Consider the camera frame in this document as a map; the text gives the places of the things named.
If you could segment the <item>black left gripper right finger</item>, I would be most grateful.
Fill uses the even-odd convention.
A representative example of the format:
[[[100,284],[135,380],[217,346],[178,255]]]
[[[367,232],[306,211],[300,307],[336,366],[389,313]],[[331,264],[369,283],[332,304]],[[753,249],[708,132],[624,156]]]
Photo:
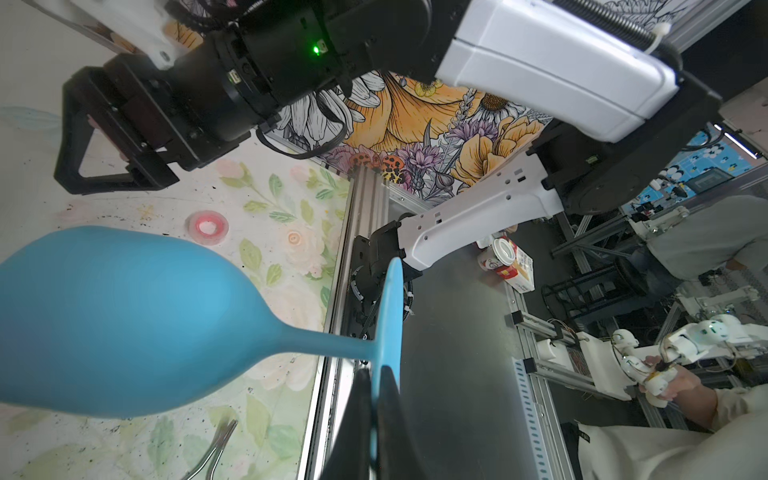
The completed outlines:
[[[424,480],[400,403],[394,372],[383,366],[377,399],[377,478],[384,480]]]

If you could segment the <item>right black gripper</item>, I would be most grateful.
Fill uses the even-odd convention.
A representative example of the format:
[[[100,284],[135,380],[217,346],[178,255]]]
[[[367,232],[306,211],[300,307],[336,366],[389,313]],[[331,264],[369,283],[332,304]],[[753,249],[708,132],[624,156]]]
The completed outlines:
[[[74,195],[158,191],[179,181],[169,164],[191,171],[239,146],[251,130],[272,130],[281,108],[276,42],[271,30],[229,26],[168,70],[121,54],[104,70],[78,71],[63,86],[55,180]],[[95,130],[125,156],[124,173],[80,173]]]

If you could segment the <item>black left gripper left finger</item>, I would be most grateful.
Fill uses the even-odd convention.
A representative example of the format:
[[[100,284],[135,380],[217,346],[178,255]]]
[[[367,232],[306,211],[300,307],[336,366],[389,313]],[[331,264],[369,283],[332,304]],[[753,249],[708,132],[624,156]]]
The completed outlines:
[[[369,478],[372,430],[372,382],[367,369],[358,370],[338,435],[321,480]]]

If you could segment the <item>blue wine glass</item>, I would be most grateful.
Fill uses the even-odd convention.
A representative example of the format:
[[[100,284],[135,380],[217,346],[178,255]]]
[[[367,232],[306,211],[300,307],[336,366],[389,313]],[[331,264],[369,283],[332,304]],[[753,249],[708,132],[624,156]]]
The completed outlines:
[[[390,262],[378,329],[361,340],[293,327],[250,279],[185,240],[87,226],[47,234],[1,265],[1,399],[100,417],[195,402],[260,361],[298,353],[401,362],[404,272]]]

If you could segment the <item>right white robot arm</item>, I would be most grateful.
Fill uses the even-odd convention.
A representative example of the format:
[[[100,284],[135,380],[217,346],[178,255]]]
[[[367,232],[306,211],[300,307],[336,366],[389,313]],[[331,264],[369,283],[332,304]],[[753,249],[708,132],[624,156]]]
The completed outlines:
[[[678,51],[593,1],[82,1],[138,53],[63,88],[55,179],[72,194],[162,190],[275,129],[281,109],[375,69],[550,114],[531,148],[430,211],[375,231],[363,259],[412,272],[475,239],[643,190],[720,96]]]

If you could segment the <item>operator hand with controller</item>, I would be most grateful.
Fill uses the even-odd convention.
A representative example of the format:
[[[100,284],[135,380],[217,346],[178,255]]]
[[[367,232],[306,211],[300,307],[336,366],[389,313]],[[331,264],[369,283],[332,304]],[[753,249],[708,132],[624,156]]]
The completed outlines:
[[[657,398],[662,400],[674,400],[678,395],[684,392],[692,391],[702,385],[701,379],[683,366],[673,364],[666,372],[667,387],[659,394]]]

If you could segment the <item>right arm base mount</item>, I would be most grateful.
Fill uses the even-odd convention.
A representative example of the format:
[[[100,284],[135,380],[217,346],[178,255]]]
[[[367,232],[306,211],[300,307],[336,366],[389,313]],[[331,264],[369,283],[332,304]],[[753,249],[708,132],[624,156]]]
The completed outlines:
[[[352,257],[346,312],[346,334],[353,338],[372,339],[377,323],[377,308],[381,299],[385,275],[394,258],[403,262],[406,292],[412,292],[412,282],[422,275],[405,263],[405,250],[399,246],[399,220],[393,220],[371,234],[370,238],[358,235],[352,244]]]

